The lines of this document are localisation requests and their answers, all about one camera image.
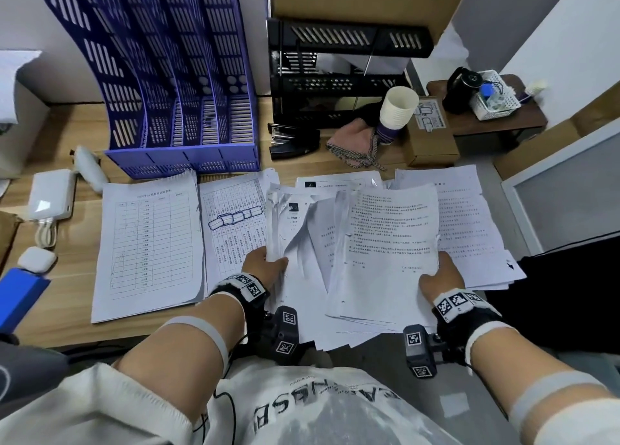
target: white wall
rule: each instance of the white wall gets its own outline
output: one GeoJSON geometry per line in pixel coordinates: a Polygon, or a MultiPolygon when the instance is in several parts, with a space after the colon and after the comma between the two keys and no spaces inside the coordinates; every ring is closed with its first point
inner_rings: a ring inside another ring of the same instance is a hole
{"type": "Polygon", "coordinates": [[[539,103],[552,127],[620,80],[619,58],[618,0],[560,0],[502,73],[549,82],[539,103]]]}
{"type": "MultiPolygon", "coordinates": [[[[265,1],[241,0],[257,94],[269,92],[265,1]]],[[[0,49],[43,50],[20,72],[21,82],[48,102],[102,101],[82,53],[43,0],[0,0],[0,49]]]]}

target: forearm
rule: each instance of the forearm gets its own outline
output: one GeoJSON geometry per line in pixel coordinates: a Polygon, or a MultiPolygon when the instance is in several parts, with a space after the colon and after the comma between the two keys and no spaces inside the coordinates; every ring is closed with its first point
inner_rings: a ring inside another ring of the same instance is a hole
{"type": "MultiPolygon", "coordinates": [[[[243,337],[244,313],[233,298],[216,294],[187,313],[204,319],[228,350],[243,337]]],[[[116,365],[142,386],[195,422],[222,377],[222,356],[204,332],[185,324],[166,325],[135,346],[116,365]]]]}
{"type": "MultiPolygon", "coordinates": [[[[495,329],[480,337],[472,347],[471,362],[507,411],[540,378],[572,370],[509,328],[495,329]]],[[[605,388],[594,385],[571,386],[552,394],[526,417],[522,442],[533,443],[542,425],[568,406],[610,397],[614,396],[605,388]]]]}

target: printed form with table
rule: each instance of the printed form with table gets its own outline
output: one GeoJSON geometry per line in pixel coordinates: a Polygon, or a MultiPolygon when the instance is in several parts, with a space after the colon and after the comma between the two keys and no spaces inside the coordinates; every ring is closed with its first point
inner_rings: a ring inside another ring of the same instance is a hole
{"type": "Polygon", "coordinates": [[[205,299],[267,246],[288,268],[267,300],[298,312],[299,341],[355,347],[437,322],[419,289],[448,252],[466,287],[504,290],[525,277],[504,248],[475,166],[298,178],[266,169],[198,184],[193,171],[106,184],[93,323],[205,299]]]}

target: black metal desk organizer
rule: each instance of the black metal desk organizer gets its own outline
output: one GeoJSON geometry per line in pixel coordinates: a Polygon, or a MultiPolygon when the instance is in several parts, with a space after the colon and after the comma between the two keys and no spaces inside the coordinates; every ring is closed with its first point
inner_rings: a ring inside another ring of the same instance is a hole
{"type": "Polygon", "coordinates": [[[309,98],[385,96],[394,86],[409,86],[404,73],[323,74],[318,53],[428,58],[433,40],[426,27],[376,24],[267,20],[274,122],[306,128],[339,128],[358,114],[353,110],[303,110],[309,98]]]}

